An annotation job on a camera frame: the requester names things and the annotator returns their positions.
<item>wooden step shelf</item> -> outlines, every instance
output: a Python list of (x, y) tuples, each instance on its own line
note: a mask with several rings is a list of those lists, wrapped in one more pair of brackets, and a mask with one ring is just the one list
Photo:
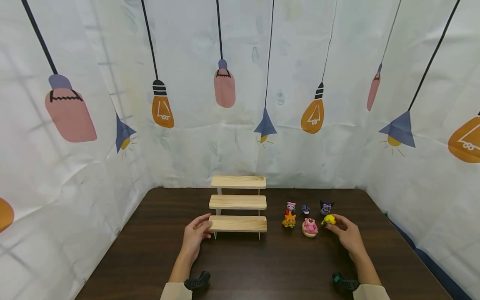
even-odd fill
[(212, 195), (209, 203), (210, 209), (215, 209), (220, 215), (222, 209), (234, 210), (261, 210), (267, 209), (267, 198), (264, 195)]
[(219, 176), (212, 178), (212, 188), (217, 189), (266, 189), (264, 176)]
[(212, 226), (209, 231), (217, 232), (267, 232), (267, 218), (264, 216), (210, 216)]

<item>forearm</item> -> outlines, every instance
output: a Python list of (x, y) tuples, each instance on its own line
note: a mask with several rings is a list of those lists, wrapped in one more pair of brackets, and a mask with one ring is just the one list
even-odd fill
[(180, 251), (175, 264), (173, 265), (172, 274), (168, 282), (185, 282), (190, 278), (190, 271), (192, 269), (191, 258)]
[(366, 252), (353, 256), (353, 262), (357, 268), (357, 274), (360, 284), (371, 284), (381, 286), (380, 278), (373, 266), (372, 260)]

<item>light bulb illustration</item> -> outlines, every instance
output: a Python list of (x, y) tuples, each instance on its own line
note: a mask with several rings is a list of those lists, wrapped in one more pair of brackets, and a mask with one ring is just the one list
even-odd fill
[(160, 80), (153, 81), (153, 94), (153, 120), (162, 127), (173, 128), (174, 121), (167, 98), (167, 88)]
[(322, 128), (324, 122), (323, 94), (324, 83), (320, 83), (315, 93), (315, 98), (301, 117), (301, 128), (303, 131), (315, 134)]
[(412, 109), (413, 103), (417, 99), (417, 96), (419, 94), (419, 91), (422, 87), (423, 81), (425, 80), (425, 77), (428, 74), (428, 70), (430, 69), (430, 66), (432, 65), (433, 59), (435, 58), (435, 55), (437, 54), (438, 49), (440, 48), (440, 45), (442, 44), (442, 41), (444, 40), (445, 34), (447, 32), (448, 26), (450, 25), (450, 22), (452, 21), (453, 15), (455, 14), (456, 8), (458, 6), (458, 3), (460, 0), (457, 0), (455, 3), (455, 6), (452, 9), (452, 12), (450, 13), (450, 17), (448, 18), (448, 21), (445, 25), (445, 28), (442, 32), (442, 36), (440, 37), (437, 47), (433, 51), (432, 57), (430, 57), (430, 60), (427, 64), (427, 67), (425, 68), (425, 72), (423, 72), (423, 76), (420, 80), (419, 86), (417, 87), (417, 91), (415, 92), (415, 95), (413, 96), (412, 102), (410, 102), (410, 106), (408, 107), (408, 110), (401, 114), (398, 118), (390, 122), (387, 126), (383, 127), (379, 132), (387, 134), (387, 140), (385, 141), (380, 141), (380, 143), (388, 143), (392, 147), (398, 147), (401, 144), (405, 144), (407, 146), (415, 148), (415, 141), (413, 139), (413, 133), (412, 133), (412, 124), (410, 120), (410, 110)]
[(228, 70), (227, 61), (223, 59), (222, 27), (220, 25), (220, 8), (216, 0), (216, 16), (218, 21), (218, 41), (220, 43), (220, 60), (218, 70), (213, 78), (215, 100), (223, 108), (230, 108), (235, 104), (235, 78)]
[(380, 86), (380, 71), (382, 70), (382, 64), (378, 66), (377, 74), (373, 77), (372, 84), (370, 85), (370, 92), (368, 93), (367, 109), (370, 111), (377, 96), (378, 87)]
[(398, 10), (400, 9), (400, 4), (402, 0), (398, 1), (398, 6), (396, 7), (395, 17), (393, 18), (392, 26), (390, 27), (390, 33), (388, 34), (387, 43), (385, 45), (384, 54), (382, 56), (382, 60), (380, 61), (380, 65), (378, 66), (377, 74), (373, 77), (372, 84), (370, 85), (370, 92), (368, 93), (367, 99), (367, 110), (371, 111), (373, 102), (375, 101), (375, 97), (377, 96), (378, 87), (380, 86), (380, 72), (382, 71), (382, 65), (385, 58), (385, 53), (387, 52), (388, 43), (390, 42), (390, 36), (392, 35), (393, 26), (395, 25), (396, 16), (398, 15)]
[(173, 114), (170, 103), (167, 98), (167, 88), (165, 84), (158, 79), (158, 71), (156, 69), (155, 51), (153, 49), (152, 36), (150, 34), (150, 26), (148, 25), (147, 11), (145, 9), (145, 1), (142, 0), (142, 9), (144, 11), (145, 25), (147, 28), (148, 41), (150, 42), (150, 51), (152, 53), (153, 68), (155, 71), (155, 80), (153, 81), (153, 101), (152, 101), (152, 117), (153, 121), (158, 125), (166, 128), (173, 128)]
[(14, 218), (15, 213), (12, 206), (5, 199), (0, 198), (0, 232), (7, 229), (13, 223)]
[(263, 144), (264, 142), (273, 144), (273, 142), (267, 140), (269, 134), (276, 133), (276, 130), (273, 127), (272, 121), (268, 116), (267, 108), (264, 108), (264, 115), (262, 117), (262, 120), (260, 121), (260, 124), (258, 124), (257, 128), (253, 132), (260, 133), (260, 140), (257, 141), (257, 143), (260, 143), (264, 148), (265, 148), (265, 145)]
[(22, 4), (52, 69), (53, 75), (48, 79), (52, 90), (45, 97), (45, 107), (55, 127), (71, 143), (96, 140), (95, 127), (82, 95), (72, 89), (67, 77), (58, 74), (27, 0), (22, 0)]
[(333, 20), (332, 20), (332, 27), (330, 28), (330, 40), (328, 41), (327, 46), (327, 55), (325, 57), (325, 64), (324, 64), (324, 71), (322, 74), (322, 81), (317, 87), (315, 92), (315, 97), (313, 101), (308, 105), (307, 109), (304, 111), (300, 125), (303, 131), (308, 132), (310, 134), (315, 134), (320, 131), (322, 125), (324, 123), (324, 77), (325, 77), (325, 70), (327, 67), (328, 61), (328, 52), (330, 51), (330, 43), (332, 42), (332, 35), (333, 35), (333, 27), (335, 25), (335, 17), (336, 17), (336, 5), (338, 1), (335, 1), (335, 9), (333, 12)]
[(270, 116), (268, 115), (267, 111), (267, 95), (268, 95), (268, 74), (270, 71), (270, 52), (272, 49), (272, 31), (273, 31), (273, 10), (275, 8), (275, 0), (272, 2), (272, 23), (270, 26), (270, 46), (268, 48), (268, 63), (267, 63), (267, 84), (265, 88), (265, 105), (264, 105), (264, 114), (262, 116), (262, 120), (260, 124), (258, 124), (257, 128), (253, 132), (260, 133), (260, 140), (257, 143), (260, 143), (265, 148), (265, 142), (273, 144), (273, 142), (268, 141), (268, 135), (275, 134), (276, 130), (273, 127), (272, 121), (270, 120)]
[[(136, 144), (137, 142), (134, 142), (135, 138), (131, 138), (131, 136), (134, 133), (136, 133), (136, 131), (133, 130), (127, 124), (123, 123), (120, 120), (118, 113), (116, 113), (116, 115), (117, 115), (117, 138), (115, 140), (115, 145), (117, 146), (117, 153), (120, 152), (120, 150), (126, 150), (126, 149), (133, 151), (133, 149), (131, 149), (130, 146), (133, 144)], [(126, 151), (122, 153), (121, 159), (123, 160), (124, 157), (127, 157)]]
[(448, 150), (464, 162), (480, 163), (480, 112), (452, 134)]

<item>small figurine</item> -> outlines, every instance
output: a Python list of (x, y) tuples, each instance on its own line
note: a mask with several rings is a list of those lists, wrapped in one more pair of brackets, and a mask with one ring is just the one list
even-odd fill
[(285, 211), (285, 214), (288, 214), (288, 212), (291, 211), (293, 216), (296, 215), (295, 205), (297, 204), (292, 202), (287, 202), (287, 210)]
[(335, 225), (336, 223), (335, 217), (332, 215), (326, 215), (324, 220), (320, 223), (320, 225), (327, 227), (328, 223)]
[(296, 215), (292, 215), (291, 211), (287, 210), (287, 213), (285, 214), (285, 219), (282, 221), (283, 226), (294, 228), (296, 223), (296, 217)]
[(304, 215), (308, 215), (310, 213), (310, 209), (308, 208), (308, 206), (306, 204), (302, 205), (301, 213), (304, 214)]
[(322, 200), (320, 200), (320, 214), (326, 216), (330, 213), (330, 211), (332, 210), (332, 207), (333, 205), (335, 204), (335, 202), (332, 202), (332, 203), (328, 203), (328, 202), (324, 202)]
[(301, 231), (307, 238), (314, 238), (317, 236), (318, 228), (315, 220), (312, 218), (305, 218), (301, 225)]

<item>black wrist strap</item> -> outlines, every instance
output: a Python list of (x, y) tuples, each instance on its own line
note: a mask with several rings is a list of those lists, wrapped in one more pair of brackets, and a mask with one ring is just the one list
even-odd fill
[(199, 288), (203, 288), (208, 284), (210, 280), (210, 273), (207, 271), (202, 271), (200, 277), (197, 279), (187, 279), (183, 284), (189, 290), (196, 290)]
[(333, 284), (342, 290), (354, 291), (360, 286), (357, 280), (345, 280), (340, 272), (333, 273), (332, 279)]

